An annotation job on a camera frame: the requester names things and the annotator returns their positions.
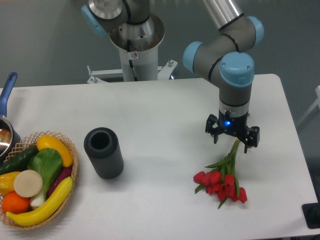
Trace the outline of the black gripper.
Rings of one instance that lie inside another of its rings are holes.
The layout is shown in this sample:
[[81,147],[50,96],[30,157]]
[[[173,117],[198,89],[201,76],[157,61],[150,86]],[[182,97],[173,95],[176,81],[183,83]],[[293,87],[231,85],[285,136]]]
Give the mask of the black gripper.
[[249,148],[256,148],[260,142],[260,128],[258,126],[247,126],[249,112],[238,117],[225,115],[219,110],[218,118],[210,114],[206,120],[205,132],[213,137],[216,144],[221,134],[237,137],[244,144],[244,153]]

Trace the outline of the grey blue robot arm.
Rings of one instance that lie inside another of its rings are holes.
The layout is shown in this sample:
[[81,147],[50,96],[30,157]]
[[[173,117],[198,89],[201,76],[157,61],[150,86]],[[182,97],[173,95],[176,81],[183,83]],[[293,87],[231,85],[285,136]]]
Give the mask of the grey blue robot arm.
[[[237,137],[246,149],[257,147],[260,129],[249,127],[247,118],[255,64],[247,51],[264,37],[262,23],[245,16],[233,0],[206,0],[219,37],[205,44],[190,43],[182,57],[184,66],[219,89],[219,114],[210,115],[205,131],[215,140],[221,134]],[[151,13],[148,0],[89,0],[81,13],[100,36],[109,35],[118,48],[126,82],[160,78],[158,47],[164,24]]]

